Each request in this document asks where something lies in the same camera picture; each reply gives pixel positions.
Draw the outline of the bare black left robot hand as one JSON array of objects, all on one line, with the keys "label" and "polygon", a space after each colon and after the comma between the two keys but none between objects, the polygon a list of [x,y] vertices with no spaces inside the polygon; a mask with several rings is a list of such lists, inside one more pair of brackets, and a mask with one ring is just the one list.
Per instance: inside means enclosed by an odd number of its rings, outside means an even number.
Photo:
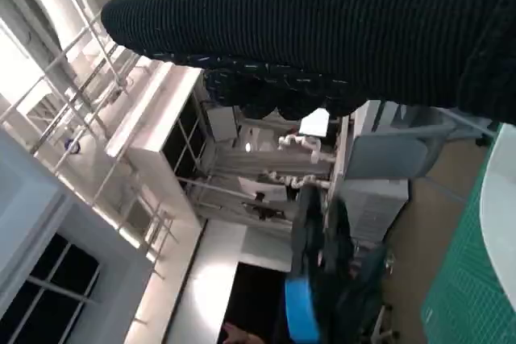
[{"label": "bare black left robot hand", "polygon": [[330,343],[339,299],[352,280],[355,250],[343,200],[337,197],[324,208],[322,190],[303,186],[290,241],[284,292],[289,335],[296,343]]}]

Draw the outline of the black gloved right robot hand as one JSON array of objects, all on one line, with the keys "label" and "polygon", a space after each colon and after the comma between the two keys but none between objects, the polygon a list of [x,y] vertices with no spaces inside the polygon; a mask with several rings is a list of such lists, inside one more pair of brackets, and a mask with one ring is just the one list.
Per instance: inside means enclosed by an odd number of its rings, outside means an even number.
[{"label": "black gloved right robot hand", "polygon": [[515,0],[110,0],[101,20],[247,118],[380,100],[515,121]]}]

